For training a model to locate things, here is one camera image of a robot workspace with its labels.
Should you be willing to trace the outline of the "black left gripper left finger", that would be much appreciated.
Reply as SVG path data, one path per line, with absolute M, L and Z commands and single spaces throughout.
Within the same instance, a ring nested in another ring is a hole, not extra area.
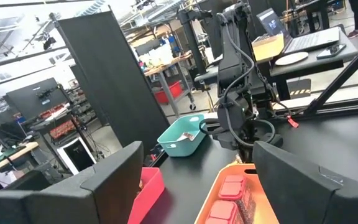
M 127 223 L 143 157 L 142 142 L 134 141 L 41 191 L 0 190 L 0 223 Z

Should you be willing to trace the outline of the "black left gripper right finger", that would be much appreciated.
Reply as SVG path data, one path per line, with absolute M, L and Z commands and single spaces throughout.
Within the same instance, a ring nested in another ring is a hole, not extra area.
M 253 162 L 280 223 L 358 223 L 358 181 L 262 141 Z

